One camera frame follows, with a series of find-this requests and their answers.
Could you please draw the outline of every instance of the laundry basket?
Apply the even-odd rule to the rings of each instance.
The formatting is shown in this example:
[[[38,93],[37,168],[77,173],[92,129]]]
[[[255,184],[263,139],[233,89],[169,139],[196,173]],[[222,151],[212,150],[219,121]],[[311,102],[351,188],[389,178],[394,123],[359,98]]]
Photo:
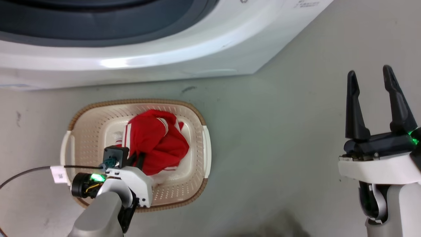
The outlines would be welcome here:
[[[187,155],[176,172],[164,183],[153,188],[152,206],[139,207],[137,212],[150,212],[181,207],[196,200],[205,189],[211,171],[211,140],[205,120],[197,109],[176,100],[116,100],[88,105],[81,109],[69,124],[61,145],[61,165],[98,166],[104,148],[115,144],[113,133],[123,131],[134,116],[148,110],[162,110],[176,115],[184,122],[182,134],[190,144]],[[70,182],[84,169],[68,169]],[[75,198],[82,207],[89,200]]]

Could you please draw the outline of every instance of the white basket handle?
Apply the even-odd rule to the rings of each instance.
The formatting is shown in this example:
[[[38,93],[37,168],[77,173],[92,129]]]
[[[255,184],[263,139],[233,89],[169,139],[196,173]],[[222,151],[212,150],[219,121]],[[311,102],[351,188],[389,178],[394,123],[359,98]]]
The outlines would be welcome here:
[[[209,177],[212,164],[212,146],[211,136],[207,126],[203,126],[203,170],[205,171],[205,178]]]
[[[66,134],[63,137],[63,141],[61,142],[61,148],[60,148],[60,165],[64,166],[66,164],[66,152],[67,152],[67,144],[70,140],[70,147],[71,147],[71,161],[70,164],[74,164],[75,162],[75,138],[72,135],[72,131],[67,131]]]

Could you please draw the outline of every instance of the red cloth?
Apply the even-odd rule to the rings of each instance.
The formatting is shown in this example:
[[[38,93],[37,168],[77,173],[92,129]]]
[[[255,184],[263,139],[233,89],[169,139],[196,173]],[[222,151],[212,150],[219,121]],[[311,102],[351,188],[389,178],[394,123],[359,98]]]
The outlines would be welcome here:
[[[135,152],[146,154],[142,169],[146,175],[178,166],[189,151],[189,144],[176,126],[179,124],[175,115],[159,110],[148,110],[129,121],[129,157]]]

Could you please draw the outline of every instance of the cable tag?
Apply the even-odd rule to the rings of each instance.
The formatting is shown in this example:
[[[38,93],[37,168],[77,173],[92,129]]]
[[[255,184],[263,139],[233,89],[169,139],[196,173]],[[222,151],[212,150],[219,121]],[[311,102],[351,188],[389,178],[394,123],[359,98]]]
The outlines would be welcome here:
[[[64,166],[51,166],[50,169],[55,183],[70,183]]]

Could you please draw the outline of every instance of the gray floor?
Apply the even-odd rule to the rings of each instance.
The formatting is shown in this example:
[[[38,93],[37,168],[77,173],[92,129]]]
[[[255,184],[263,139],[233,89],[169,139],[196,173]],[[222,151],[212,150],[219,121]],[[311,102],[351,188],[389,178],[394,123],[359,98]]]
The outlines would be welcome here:
[[[372,134],[387,132],[390,64],[412,106],[421,100],[417,0],[335,0],[252,76],[0,93],[0,180],[59,162],[62,136],[83,106],[125,98],[191,102],[207,120],[212,171],[194,203],[135,215],[134,236],[227,236],[290,212],[314,237],[365,236],[357,182],[337,171],[345,124],[346,74],[360,82]],[[183,89],[195,86],[196,89]],[[0,225],[11,237],[64,236],[82,212],[48,172],[0,191]]]

